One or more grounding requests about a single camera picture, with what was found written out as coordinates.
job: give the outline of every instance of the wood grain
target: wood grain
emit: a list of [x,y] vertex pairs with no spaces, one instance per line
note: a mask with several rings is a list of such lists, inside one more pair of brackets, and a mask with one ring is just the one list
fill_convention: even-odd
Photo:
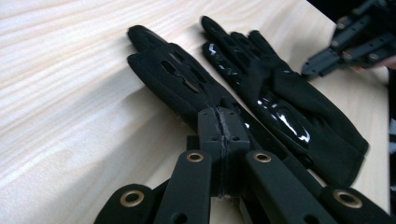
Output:
[[[290,66],[328,45],[333,24],[304,0],[2,1],[0,222],[93,223],[109,196],[156,187],[193,131],[128,67],[125,33],[141,24],[205,61],[200,17],[227,31],[260,30]],[[312,82],[371,148],[354,188],[389,209],[387,90],[375,76],[336,71]],[[210,223],[243,223],[212,200]]]

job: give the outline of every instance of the glove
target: glove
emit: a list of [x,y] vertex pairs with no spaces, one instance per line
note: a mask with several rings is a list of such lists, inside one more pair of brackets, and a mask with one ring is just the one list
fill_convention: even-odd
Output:
[[350,185],[368,143],[324,95],[293,72],[260,35],[230,35],[202,17],[205,57],[260,122],[329,184]]

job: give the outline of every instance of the table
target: table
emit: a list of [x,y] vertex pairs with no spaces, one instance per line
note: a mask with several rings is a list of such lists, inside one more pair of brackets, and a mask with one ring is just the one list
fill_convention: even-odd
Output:
[[[304,0],[2,1],[0,222],[93,223],[118,188],[167,179],[194,132],[136,77],[130,26],[147,26],[204,59],[200,17],[252,29],[291,68],[327,47],[334,24]],[[389,210],[388,96],[377,76],[350,69],[312,81],[371,147],[353,188]],[[212,199],[210,223],[243,223]]]

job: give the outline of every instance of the wooden table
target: wooden table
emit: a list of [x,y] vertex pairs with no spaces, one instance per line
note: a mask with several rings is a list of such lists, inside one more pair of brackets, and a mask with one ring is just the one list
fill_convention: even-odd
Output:
[[[325,48],[333,23],[304,0],[2,1],[0,222],[93,223],[118,188],[156,187],[193,131],[129,68],[125,33],[147,26],[204,59],[200,17],[227,31],[257,29],[296,70]],[[389,210],[387,89],[346,69],[314,80],[371,147],[353,187]],[[212,200],[211,223],[243,223]]]

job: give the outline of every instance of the brass ring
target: brass ring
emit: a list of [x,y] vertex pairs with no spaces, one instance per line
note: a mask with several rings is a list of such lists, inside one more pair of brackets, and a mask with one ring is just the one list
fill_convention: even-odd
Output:
[[254,159],[259,162],[269,162],[271,161],[271,157],[264,153],[256,153],[254,155]]
[[198,161],[202,161],[203,159],[204,159],[204,155],[202,155],[201,153],[192,152],[189,155],[187,155],[188,161],[198,162]]
[[335,200],[337,200],[337,202],[345,205],[346,207],[361,208],[363,206],[363,202],[360,198],[349,192],[346,192],[345,190],[336,189],[332,193],[332,196],[335,198]]
[[[137,198],[129,201],[129,200],[127,200],[127,197],[130,195],[135,195],[135,196],[137,196]],[[120,203],[124,207],[135,207],[135,206],[139,205],[140,203],[142,203],[143,199],[145,199],[145,194],[140,190],[133,189],[133,190],[126,191],[124,194],[122,194],[122,196],[120,198]]]

